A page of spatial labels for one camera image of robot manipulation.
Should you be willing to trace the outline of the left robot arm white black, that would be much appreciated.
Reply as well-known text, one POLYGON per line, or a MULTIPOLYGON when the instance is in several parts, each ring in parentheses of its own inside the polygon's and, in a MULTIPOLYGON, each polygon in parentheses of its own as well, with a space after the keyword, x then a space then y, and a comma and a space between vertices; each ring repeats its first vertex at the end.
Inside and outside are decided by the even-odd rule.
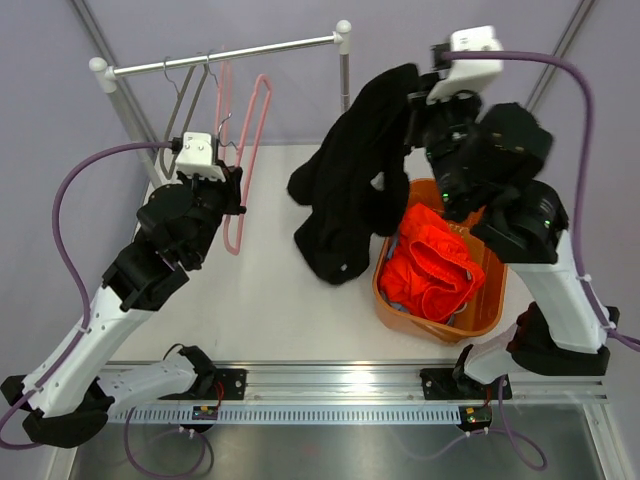
POLYGON ((13 409, 26 411, 22 427, 36 446, 79 446, 107 421, 141 404, 172 395, 201 399, 219 388, 217 368, 197 346, 125 373, 103 367, 124 341, 201 269, 226 215, 239 215, 239 167, 223 177, 178 175, 154 190, 138 210, 140 227, 103 275, 88 313, 45 361, 51 376, 32 372, 1 384, 13 409))

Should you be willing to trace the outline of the light blue shorts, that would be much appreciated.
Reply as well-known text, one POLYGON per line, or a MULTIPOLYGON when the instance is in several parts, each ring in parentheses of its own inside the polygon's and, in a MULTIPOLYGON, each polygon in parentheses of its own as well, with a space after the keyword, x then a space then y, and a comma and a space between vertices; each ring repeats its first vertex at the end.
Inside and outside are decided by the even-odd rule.
POLYGON ((466 308, 473 276, 444 258, 429 244, 412 252, 398 238, 392 241, 378 281, 385 299, 396 309, 439 324, 448 324, 466 308))

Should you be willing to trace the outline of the pink hanger with black shorts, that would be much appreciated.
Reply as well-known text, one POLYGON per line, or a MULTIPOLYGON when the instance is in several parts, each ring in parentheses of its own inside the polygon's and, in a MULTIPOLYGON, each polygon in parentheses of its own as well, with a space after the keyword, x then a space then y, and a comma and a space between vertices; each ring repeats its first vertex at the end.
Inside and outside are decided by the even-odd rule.
POLYGON ((238 220, 236 222, 235 237, 232 237, 231 235, 231 218, 233 217, 233 214, 227 215, 223 222, 223 244, 226 251, 233 256, 238 256, 242 247, 247 203, 249 199, 249 193, 258 151, 262 141, 264 126, 271 106, 272 93, 273 87, 271 79, 266 74, 260 74, 255 80, 254 88, 249 99, 249 104, 244 117, 244 123, 241 129, 241 135, 239 143, 237 144, 235 155, 234 167, 236 169, 242 169, 243 174, 240 183, 240 207, 242 212, 237 214, 238 220), (259 117, 255 122, 254 136, 252 143, 250 144, 251 152, 248 157, 248 162, 246 164, 243 164, 250 127, 253 123, 256 104, 261 93, 264 94, 264 98, 259 117))

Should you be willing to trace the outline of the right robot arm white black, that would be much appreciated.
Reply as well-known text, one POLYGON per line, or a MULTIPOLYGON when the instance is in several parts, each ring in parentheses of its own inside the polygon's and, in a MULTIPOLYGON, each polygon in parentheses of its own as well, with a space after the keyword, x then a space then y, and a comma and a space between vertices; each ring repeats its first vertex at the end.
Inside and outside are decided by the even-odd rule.
POLYGON ((524 107, 484 108, 478 92, 438 96, 440 77, 420 77, 408 96, 405 138, 432 169, 447 220, 478 220, 471 234, 524 282, 532 302, 504 333, 465 347, 445 388, 464 397, 497 390, 521 371, 549 377, 601 377, 609 366, 608 331, 619 312, 590 300, 574 259, 558 193, 538 179, 553 137, 524 107))

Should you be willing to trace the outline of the orange shorts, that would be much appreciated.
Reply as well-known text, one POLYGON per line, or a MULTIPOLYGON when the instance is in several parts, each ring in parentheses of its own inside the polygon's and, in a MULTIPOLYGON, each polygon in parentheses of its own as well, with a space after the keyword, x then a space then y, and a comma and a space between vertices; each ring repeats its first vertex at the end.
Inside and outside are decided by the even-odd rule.
POLYGON ((485 283, 463 238, 429 207, 408 208, 379 289, 413 316, 445 324, 485 283))

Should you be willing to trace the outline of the pink hanger with orange shorts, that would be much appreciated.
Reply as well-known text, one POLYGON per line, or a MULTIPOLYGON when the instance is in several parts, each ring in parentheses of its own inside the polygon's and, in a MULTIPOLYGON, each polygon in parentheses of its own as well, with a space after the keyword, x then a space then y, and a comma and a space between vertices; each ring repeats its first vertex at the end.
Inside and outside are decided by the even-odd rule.
POLYGON ((214 133, 218 140, 218 158, 222 161, 226 158, 226 145, 228 144, 228 126, 226 123, 231 118, 233 70, 230 60, 220 63, 219 72, 215 75, 217 83, 216 115, 214 133))

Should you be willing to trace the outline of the black shorts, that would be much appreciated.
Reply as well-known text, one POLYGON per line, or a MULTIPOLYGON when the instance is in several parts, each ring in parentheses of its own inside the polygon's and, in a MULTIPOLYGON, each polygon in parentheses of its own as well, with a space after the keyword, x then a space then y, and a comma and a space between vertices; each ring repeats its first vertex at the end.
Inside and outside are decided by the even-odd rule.
POLYGON ((393 235, 404 216, 408 96, 419 83, 413 63, 374 77, 289 178, 290 197, 311 209, 294 233, 295 244, 330 285, 359 277, 370 263, 371 237, 393 235))

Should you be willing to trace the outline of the grey clothes hanger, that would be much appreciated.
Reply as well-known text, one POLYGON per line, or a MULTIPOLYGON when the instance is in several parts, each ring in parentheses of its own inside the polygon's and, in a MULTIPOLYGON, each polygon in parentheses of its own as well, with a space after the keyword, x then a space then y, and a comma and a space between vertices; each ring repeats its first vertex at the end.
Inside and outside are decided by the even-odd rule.
POLYGON ((181 137, 189 129, 209 78, 206 66, 188 68, 182 84, 177 89, 176 101, 164 130, 164 141, 170 142, 174 136, 181 137))

